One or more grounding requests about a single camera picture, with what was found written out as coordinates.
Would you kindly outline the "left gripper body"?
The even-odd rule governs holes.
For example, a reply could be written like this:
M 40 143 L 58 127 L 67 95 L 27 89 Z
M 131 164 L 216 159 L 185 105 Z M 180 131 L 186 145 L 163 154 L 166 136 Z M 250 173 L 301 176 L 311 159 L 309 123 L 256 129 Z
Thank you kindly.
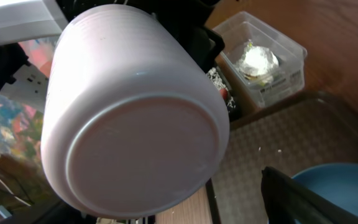
M 222 38 L 204 24 L 216 1 L 166 0 L 39 0 L 0 1 L 0 47 L 61 34 L 81 13 L 116 4 L 153 16 L 207 72 L 224 48 Z

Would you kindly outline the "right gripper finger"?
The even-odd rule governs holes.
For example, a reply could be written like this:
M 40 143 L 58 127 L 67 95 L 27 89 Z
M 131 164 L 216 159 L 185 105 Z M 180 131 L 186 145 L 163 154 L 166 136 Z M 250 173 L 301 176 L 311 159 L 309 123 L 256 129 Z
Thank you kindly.
M 303 187 L 274 167 L 262 170 L 261 192 L 270 224 L 358 223 L 358 216 Z

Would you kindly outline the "orange carrot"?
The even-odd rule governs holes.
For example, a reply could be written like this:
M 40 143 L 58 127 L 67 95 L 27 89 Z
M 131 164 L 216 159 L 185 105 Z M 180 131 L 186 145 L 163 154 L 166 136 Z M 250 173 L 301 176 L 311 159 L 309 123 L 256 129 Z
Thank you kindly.
M 228 98 L 229 98 L 229 93 L 228 93 L 228 91 L 227 91 L 225 88 L 222 88 L 222 89 L 219 90 L 219 92 L 220 92 L 220 94 L 221 94 L 223 100 L 224 100 L 224 101 L 227 101 Z

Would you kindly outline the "white pink cup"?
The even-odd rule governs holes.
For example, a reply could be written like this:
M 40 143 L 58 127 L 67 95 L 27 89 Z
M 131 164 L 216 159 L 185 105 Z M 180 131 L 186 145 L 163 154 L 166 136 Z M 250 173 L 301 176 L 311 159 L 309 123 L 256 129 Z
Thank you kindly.
M 67 204 L 103 218 L 165 211 L 204 186 L 228 141 L 220 92 L 151 15 L 108 4 L 67 25 L 40 146 Z

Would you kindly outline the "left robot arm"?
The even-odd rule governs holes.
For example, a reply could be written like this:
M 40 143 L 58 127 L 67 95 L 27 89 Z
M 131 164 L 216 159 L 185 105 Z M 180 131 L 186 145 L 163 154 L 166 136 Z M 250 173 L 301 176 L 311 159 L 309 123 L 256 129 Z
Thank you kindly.
M 102 5 L 127 5 L 156 18 L 198 66 L 208 72 L 225 47 L 222 37 L 205 27 L 216 1 L 201 0 L 38 0 L 0 1 L 0 91 L 29 65 L 19 42 L 59 35 L 81 13 Z

